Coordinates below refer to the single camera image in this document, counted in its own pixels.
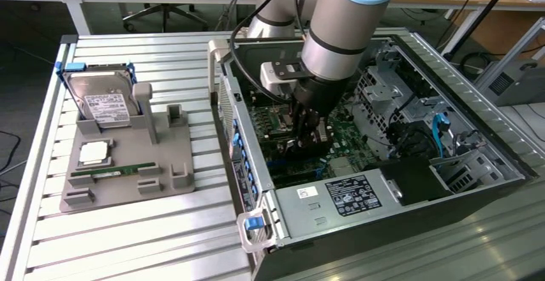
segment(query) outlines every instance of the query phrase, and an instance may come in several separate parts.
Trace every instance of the motherboard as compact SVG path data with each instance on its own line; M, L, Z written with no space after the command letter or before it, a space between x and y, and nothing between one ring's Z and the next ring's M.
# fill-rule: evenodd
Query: motherboard
M289 106L250 107L253 128L277 188L354 174L378 160L353 123L350 108L339 105L330 113L327 125L333 129L333 144L329 153L291 160L281 154L285 144L294 141Z

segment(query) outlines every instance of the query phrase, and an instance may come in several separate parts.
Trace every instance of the hard drive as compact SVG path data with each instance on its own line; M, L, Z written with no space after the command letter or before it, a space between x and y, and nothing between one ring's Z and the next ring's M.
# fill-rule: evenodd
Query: hard drive
M130 65L66 65L62 81L74 99L82 120L96 120L98 127L130 124L129 116L140 115L133 98L136 78Z

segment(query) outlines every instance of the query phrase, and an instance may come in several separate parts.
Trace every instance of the aluminum extrusion table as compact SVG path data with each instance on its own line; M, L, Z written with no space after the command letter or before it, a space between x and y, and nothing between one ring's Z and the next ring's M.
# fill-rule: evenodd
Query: aluminum extrusion table
M0 257L1 280L250 279L206 89L206 42L226 37L227 33L80 36L77 43L61 45L57 61L134 63L138 81L153 86L153 111L181 103L190 117L197 191L60 213L77 111L53 72ZM282 280L527 276L545 267L543 195L545 184L533 183L462 222Z

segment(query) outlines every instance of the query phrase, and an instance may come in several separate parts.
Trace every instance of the floor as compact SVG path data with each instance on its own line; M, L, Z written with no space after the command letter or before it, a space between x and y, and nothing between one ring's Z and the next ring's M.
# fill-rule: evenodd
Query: floor
M128 4L129 11L142 9L141 4ZM76 34L65 5L61 3L40 3L37 7L29 2L0 1L0 131L20 136L21 143L13 155L10 165L26 160L34 135L41 102L50 78L50 63L54 61L57 42L64 34ZM94 34L126 34L120 18L118 6L113 3L86 3L85 13ZM198 5L197 15L213 29L221 14L221 5ZM241 6L238 16L251 10ZM421 10L387 9L381 21L382 27L407 27L434 45L442 31L449 25L439 12ZM137 33L154 33L161 29L159 14L150 15L133 22ZM199 26L179 16L169 19L169 32L199 31ZM482 50L473 41L467 41L454 58L455 62L467 52ZM0 134L0 168L8 161L16 138ZM18 184L24 167L18 167L1 176L4 182ZM14 200L2 201L16 196L17 189L5 186L0 189L0 244L9 223L9 213Z

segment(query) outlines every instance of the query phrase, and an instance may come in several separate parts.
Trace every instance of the power supply label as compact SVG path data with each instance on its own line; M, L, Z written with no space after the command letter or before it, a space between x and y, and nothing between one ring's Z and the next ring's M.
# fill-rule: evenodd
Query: power supply label
M128 121L128 110L122 94L89 95L85 102L97 123Z
M325 183L325 187L341 216L382 206L363 175Z

